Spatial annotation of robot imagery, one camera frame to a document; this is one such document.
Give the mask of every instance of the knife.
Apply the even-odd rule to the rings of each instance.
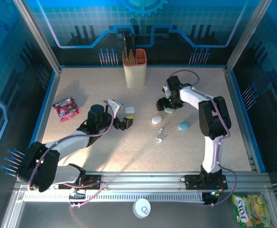
[[[126,43],[126,50],[127,50],[127,59],[129,58],[130,48],[131,48],[131,41],[129,33],[125,34],[125,43]]]
[[[132,51],[134,55],[134,59],[136,59],[136,44],[135,44],[135,34],[132,33]]]
[[[126,42],[126,36],[125,36],[125,34],[124,34],[124,54],[125,54],[126,60],[128,60],[128,55],[127,55],[127,42]]]

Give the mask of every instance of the blue wall panel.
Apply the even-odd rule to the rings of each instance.
[[[258,147],[277,182],[277,0],[273,0],[234,72]]]
[[[0,224],[16,180],[4,157],[27,150],[51,73],[14,3],[0,1]]]
[[[193,65],[226,64],[257,3],[28,1],[62,65],[101,65],[98,54],[106,48],[114,48],[121,64],[122,34],[126,32],[136,34],[137,47],[146,50],[149,64],[192,65],[191,54],[205,56]]]

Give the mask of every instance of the chip bag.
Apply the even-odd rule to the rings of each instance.
[[[53,104],[53,108],[55,108],[57,111],[59,117],[61,118],[61,122],[68,120],[80,113],[80,109],[71,97]]]
[[[270,219],[266,200],[263,195],[236,195],[230,198],[233,215],[240,227],[275,228]]]

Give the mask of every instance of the red snack bag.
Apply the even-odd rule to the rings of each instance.
[[[68,120],[80,113],[78,106],[71,97],[53,104],[53,108],[56,109],[59,117],[61,118],[61,122]]]

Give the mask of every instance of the white cup lid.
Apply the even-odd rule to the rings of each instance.
[[[151,205],[146,199],[138,199],[133,204],[133,213],[140,219],[145,218],[149,215]]]

